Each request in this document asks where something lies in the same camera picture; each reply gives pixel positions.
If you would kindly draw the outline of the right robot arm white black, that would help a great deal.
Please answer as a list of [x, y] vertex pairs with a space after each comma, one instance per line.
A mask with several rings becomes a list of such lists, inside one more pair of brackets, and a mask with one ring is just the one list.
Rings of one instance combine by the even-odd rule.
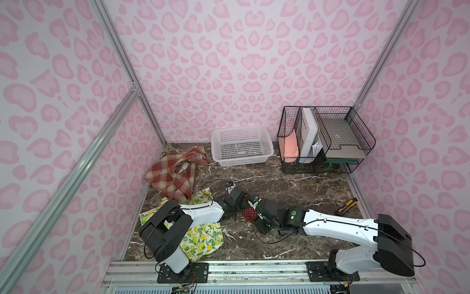
[[283, 238], [324, 236], [354, 243], [354, 248], [330, 252], [324, 266], [328, 274], [346, 276], [381, 268], [398, 276], [415, 275], [417, 252], [412, 248], [411, 235], [390, 215], [355, 219], [303, 207], [286, 209], [257, 197], [249, 198], [247, 203], [258, 215], [254, 223], [261, 234], [276, 230]]

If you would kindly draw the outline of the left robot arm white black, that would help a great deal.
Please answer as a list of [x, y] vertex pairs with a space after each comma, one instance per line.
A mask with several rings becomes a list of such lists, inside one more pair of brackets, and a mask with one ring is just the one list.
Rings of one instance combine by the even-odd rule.
[[216, 224], [245, 211], [249, 193], [232, 186], [228, 193], [200, 205], [181, 205], [169, 200], [140, 228], [146, 258], [164, 263], [175, 274], [189, 269], [190, 259], [180, 248], [187, 232], [202, 225]]

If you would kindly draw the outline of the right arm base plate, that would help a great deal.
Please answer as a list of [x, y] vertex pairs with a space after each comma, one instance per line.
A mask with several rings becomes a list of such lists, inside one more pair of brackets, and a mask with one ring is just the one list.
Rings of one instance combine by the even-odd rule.
[[339, 269], [329, 267], [328, 262], [307, 262], [307, 274], [310, 282], [357, 282], [361, 278], [358, 272], [346, 274]]

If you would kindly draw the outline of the red polka dot skirt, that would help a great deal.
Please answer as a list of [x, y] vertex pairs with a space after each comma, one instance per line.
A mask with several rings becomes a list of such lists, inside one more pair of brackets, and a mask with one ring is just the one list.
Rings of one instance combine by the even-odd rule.
[[241, 214], [242, 214], [243, 218], [251, 224], [253, 224], [259, 218], [258, 213], [252, 207], [248, 207]]

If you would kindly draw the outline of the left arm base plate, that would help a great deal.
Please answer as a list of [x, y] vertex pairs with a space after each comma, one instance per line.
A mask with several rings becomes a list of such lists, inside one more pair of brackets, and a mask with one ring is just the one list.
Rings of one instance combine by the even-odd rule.
[[158, 284], [185, 284], [193, 281], [204, 284], [208, 281], [209, 263], [190, 263], [180, 273], [175, 273], [168, 265], [162, 264], [157, 273]]

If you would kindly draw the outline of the lemon print skirt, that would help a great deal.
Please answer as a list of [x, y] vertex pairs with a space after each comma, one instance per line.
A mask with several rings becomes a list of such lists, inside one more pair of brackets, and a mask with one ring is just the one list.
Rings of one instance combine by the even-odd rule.
[[[209, 187], [193, 194], [191, 201], [185, 203], [188, 205], [205, 205], [210, 204], [212, 200], [212, 191]], [[167, 201], [164, 197], [160, 205], [149, 211], [140, 214], [140, 223], [143, 226], [151, 216], [153, 216]], [[181, 241], [179, 247], [191, 262], [196, 262], [203, 256], [209, 255], [224, 243], [221, 225], [219, 222], [208, 222], [191, 228]]]

